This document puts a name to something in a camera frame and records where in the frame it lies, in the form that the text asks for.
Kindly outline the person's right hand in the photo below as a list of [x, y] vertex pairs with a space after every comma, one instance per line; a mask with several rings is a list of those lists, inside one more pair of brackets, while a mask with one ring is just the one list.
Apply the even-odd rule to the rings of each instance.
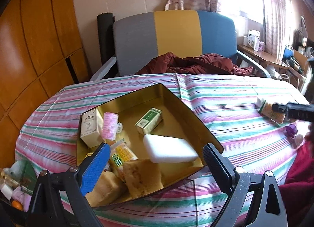
[[304, 139], [307, 142], [311, 142], [312, 144], [314, 144], [314, 123], [311, 123], [308, 126], [308, 130], [309, 132], [305, 135]]

